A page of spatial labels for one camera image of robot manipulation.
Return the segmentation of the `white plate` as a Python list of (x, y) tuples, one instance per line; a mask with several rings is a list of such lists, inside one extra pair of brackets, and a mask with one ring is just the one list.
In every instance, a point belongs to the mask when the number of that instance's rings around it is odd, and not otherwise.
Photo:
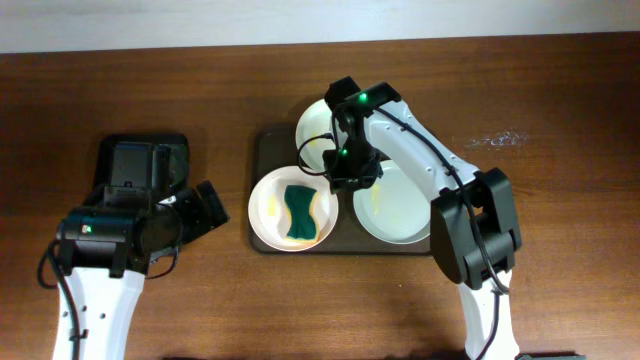
[[(285, 202), (288, 186), (303, 186), (315, 191), (308, 212), (315, 224), (311, 239), (288, 235), (292, 212)], [(302, 252), (319, 245), (333, 230), (339, 214), (338, 198), (329, 189), (328, 181), (304, 173), (290, 165), (271, 171), (258, 181), (248, 203), (249, 223), (255, 235), (269, 249)]]
[(313, 172), (325, 170), (323, 153), (326, 150), (334, 150), (335, 144), (331, 129), (332, 111), (324, 99), (320, 99), (309, 106), (301, 115), (295, 132), (296, 147), (316, 136), (329, 134), (330, 137), (312, 140), (301, 150), (301, 159)]

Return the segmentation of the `green yellow sponge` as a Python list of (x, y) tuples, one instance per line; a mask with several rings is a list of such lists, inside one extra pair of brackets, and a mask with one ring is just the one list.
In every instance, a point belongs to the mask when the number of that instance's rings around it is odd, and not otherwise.
[(316, 242), (319, 230), (313, 214), (317, 191), (302, 185), (288, 185), (284, 192), (284, 203), (290, 226), (286, 239), (296, 242)]

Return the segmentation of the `white plate top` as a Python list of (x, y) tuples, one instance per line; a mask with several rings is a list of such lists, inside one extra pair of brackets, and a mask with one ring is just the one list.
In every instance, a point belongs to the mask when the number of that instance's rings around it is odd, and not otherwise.
[(313, 172), (325, 170), (323, 153), (326, 150), (334, 150), (335, 144), (331, 129), (332, 111), (324, 99), (320, 99), (309, 106), (301, 115), (295, 132), (296, 147), (316, 136), (329, 134), (330, 137), (312, 140), (301, 150), (301, 159)]

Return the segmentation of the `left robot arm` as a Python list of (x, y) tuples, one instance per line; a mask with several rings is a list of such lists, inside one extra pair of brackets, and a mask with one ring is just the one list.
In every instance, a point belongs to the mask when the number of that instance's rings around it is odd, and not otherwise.
[(230, 217), (208, 181), (155, 198), (148, 188), (94, 188), (56, 230), (41, 260), (59, 291), (56, 359), (121, 359), (152, 264)]

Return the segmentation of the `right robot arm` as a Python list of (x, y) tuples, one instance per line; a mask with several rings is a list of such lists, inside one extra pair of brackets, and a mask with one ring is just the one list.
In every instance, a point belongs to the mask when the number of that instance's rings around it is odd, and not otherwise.
[(509, 283), (522, 237), (512, 185), (498, 168), (481, 171), (447, 149), (388, 83), (368, 89), (345, 77), (330, 84), (334, 148), (323, 154), (332, 192), (371, 188), (389, 157), (430, 203), (430, 253), (456, 284), (470, 359), (515, 359)]

